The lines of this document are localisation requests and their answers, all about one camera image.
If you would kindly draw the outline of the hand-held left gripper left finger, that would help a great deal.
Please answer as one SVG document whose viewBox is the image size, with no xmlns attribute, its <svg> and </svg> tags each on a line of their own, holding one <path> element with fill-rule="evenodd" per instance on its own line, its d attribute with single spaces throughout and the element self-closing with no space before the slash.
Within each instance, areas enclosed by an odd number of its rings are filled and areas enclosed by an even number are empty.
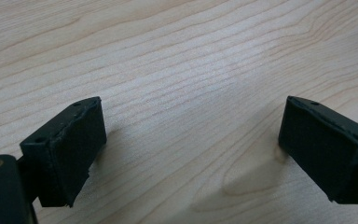
<svg viewBox="0 0 358 224">
<path fill-rule="evenodd" d="M 69 105 L 23 140 L 21 151 L 35 173 L 41 205 L 73 205 L 106 141 L 98 96 Z"/>
</svg>

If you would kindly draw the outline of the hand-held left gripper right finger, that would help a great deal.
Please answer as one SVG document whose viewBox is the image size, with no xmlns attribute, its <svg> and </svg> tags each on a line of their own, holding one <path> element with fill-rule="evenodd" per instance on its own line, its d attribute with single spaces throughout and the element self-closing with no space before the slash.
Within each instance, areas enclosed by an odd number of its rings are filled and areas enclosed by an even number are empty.
<svg viewBox="0 0 358 224">
<path fill-rule="evenodd" d="M 358 204 L 358 123 L 308 99 L 289 96 L 279 146 L 328 199 Z"/>
</svg>

